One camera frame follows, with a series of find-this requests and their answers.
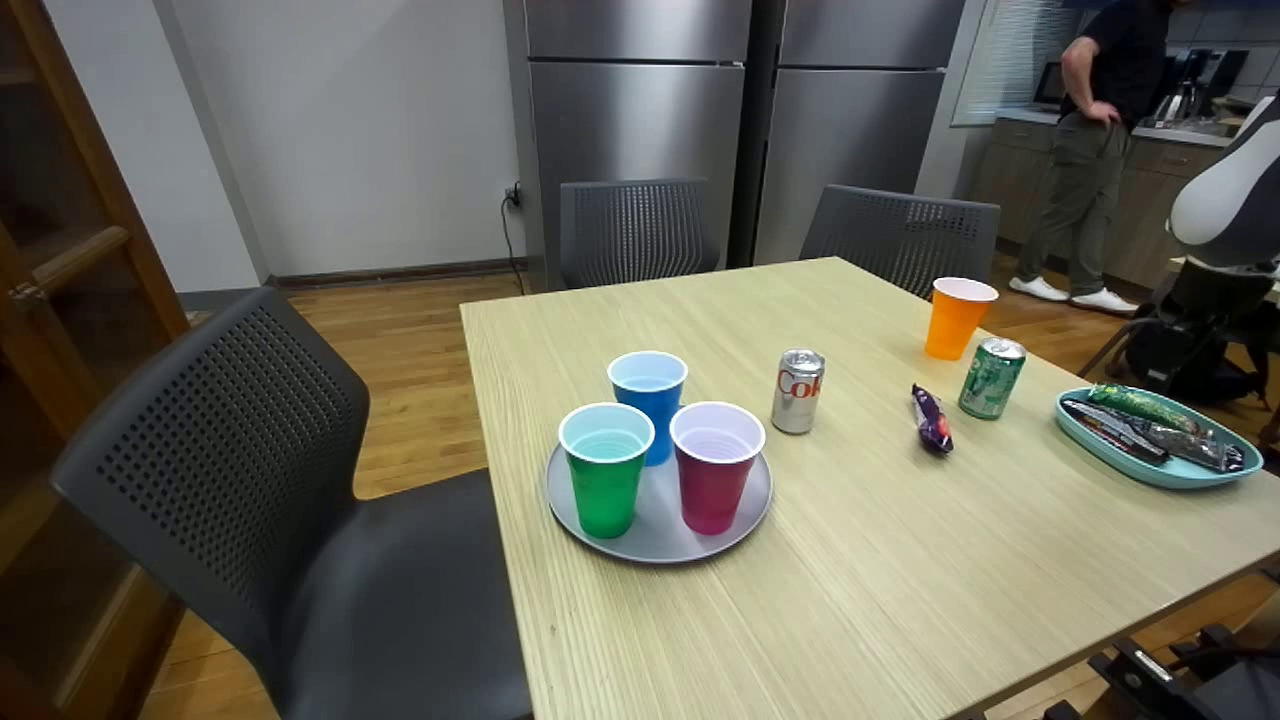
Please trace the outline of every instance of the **silver tray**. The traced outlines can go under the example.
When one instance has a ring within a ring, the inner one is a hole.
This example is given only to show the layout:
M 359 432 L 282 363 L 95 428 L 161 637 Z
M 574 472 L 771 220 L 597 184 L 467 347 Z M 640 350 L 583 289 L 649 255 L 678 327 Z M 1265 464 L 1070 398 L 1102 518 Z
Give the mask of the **silver tray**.
M 698 563 L 713 560 L 719 551 L 732 551 L 742 538 L 749 538 L 770 507 L 771 507 L 771 474 L 766 456 L 753 464 L 743 498 L 737 504 L 737 518 L 719 536 L 698 536 L 686 514 L 680 514 L 680 472 L 678 456 L 669 456 L 657 467 L 646 467 L 640 474 L 640 494 L 636 494 L 636 518 L 624 536 L 617 538 L 597 538 L 580 526 L 576 518 L 576 494 L 574 494 L 574 474 L 566 447 L 554 450 L 548 458 L 548 507 L 557 525 L 576 536 L 580 543 L 630 560 L 630 563 Z

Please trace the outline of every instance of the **floor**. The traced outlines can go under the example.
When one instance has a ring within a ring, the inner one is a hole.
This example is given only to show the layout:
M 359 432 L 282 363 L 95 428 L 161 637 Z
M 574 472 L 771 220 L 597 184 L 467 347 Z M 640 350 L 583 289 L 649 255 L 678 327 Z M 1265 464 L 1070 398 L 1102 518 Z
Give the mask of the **floor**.
M 482 416 L 455 307 L 518 292 L 521 284 L 510 266 L 289 289 L 292 303 L 372 389 L 372 420 L 357 467 L 357 494 L 385 494 L 483 467 Z M 1122 327 L 1122 318 L 1064 303 L 1001 296 L 989 327 L 1025 341 L 1051 363 L 1080 367 Z M 1267 404 L 1241 398 L 1217 416 L 1257 434 L 1267 420 Z M 1196 630 L 1206 618 L 1241 622 L 1271 596 L 1271 588 L 1276 584 L 1265 575 L 1241 575 L 1238 584 L 1161 615 L 1156 622 L 1141 629 L 1141 637 L 1150 637 L 1156 646 L 1161 638 Z M 1074 664 L 1046 677 L 1030 693 L 1008 696 L 989 715 L 1042 715 L 1042 708 L 1060 696 L 1074 696 L 1084 708 L 1102 696 L 1102 682 L 1084 664 Z M 276 712 L 251 667 L 218 630 L 210 630 L 210 622 L 183 615 L 142 715 L 267 720 Z

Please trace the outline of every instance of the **stainless steel refrigerator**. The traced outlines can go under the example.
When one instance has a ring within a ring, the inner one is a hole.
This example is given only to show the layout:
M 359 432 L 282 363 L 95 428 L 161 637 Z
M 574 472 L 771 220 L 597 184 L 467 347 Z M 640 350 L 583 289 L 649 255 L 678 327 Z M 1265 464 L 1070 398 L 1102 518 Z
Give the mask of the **stainless steel refrigerator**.
M 787 259 L 823 184 L 914 189 L 959 0 L 510 0 L 534 279 L 560 189 L 698 179 L 730 265 Z
M 753 0 L 510 0 L 525 238 L 560 284 L 560 189 L 698 179 L 730 247 Z
M 755 259 L 800 255 L 823 184 L 914 190 L 959 0 L 786 0 Z

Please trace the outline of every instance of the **chair backrest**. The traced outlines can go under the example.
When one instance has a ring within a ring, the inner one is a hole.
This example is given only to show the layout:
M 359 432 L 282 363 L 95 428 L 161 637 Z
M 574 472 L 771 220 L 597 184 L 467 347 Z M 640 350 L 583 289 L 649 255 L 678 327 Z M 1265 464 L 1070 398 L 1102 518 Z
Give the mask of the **chair backrest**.
M 698 179 L 560 184 L 560 275 L 569 289 L 708 273 L 719 247 Z
M 267 671 L 292 584 L 357 507 L 363 416 L 363 379 L 251 292 L 107 397 L 54 483 Z
M 1001 202 L 830 184 L 800 255 L 845 255 L 931 296 L 935 275 L 993 279 Z

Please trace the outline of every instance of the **plate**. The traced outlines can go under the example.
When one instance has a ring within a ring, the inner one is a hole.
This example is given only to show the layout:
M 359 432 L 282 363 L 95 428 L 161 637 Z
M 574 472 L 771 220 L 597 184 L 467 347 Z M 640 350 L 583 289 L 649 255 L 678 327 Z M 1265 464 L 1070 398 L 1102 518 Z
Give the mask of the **plate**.
M 1080 425 L 1078 416 L 1064 410 L 1064 398 L 1080 398 L 1080 397 L 1089 397 L 1089 389 L 1064 393 L 1051 404 L 1051 416 L 1091 456 L 1102 456 L 1116 472 L 1124 472 L 1124 474 L 1132 474 L 1141 483 L 1156 483 L 1156 487 L 1176 487 L 1176 491 L 1220 487 L 1220 483 L 1241 483 L 1241 480 L 1249 480 L 1249 474 L 1257 474 L 1265 467 L 1265 450 L 1257 450 L 1244 434 L 1238 434 L 1234 428 L 1217 425 L 1214 416 L 1206 416 L 1206 410 L 1196 410 L 1189 404 L 1176 404 L 1176 398 L 1169 398 L 1161 393 L 1143 393 L 1143 389 L 1124 389 L 1124 393 L 1141 393 L 1141 397 L 1150 397 L 1156 404 L 1169 404 L 1169 407 L 1194 416 L 1196 425 L 1210 425 L 1217 434 L 1234 439 L 1244 450 L 1244 467 L 1214 472 L 1214 467 L 1189 464 L 1179 456 L 1169 456 L 1165 464 L 1150 464 L 1150 458 L 1137 458 L 1137 456 L 1122 450 L 1116 443 L 1108 443 L 1089 425 Z
M 766 456 L 749 472 L 743 498 L 737 504 L 737 518 L 719 536 L 698 536 L 680 514 L 680 472 L 678 456 L 669 456 L 657 467 L 646 467 L 640 494 L 636 494 L 636 518 L 617 538 L 597 538 L 576 518 L 576 494 L 566 447 L 554 450 L 548 464 L 548 507 L 557 525 L 576 536 L 580 543 L 630 560 L 630 563 L 698 563 L 732 551 L 742 538 L 749 538 L 770 507 L 771 507 L 771 474 Z

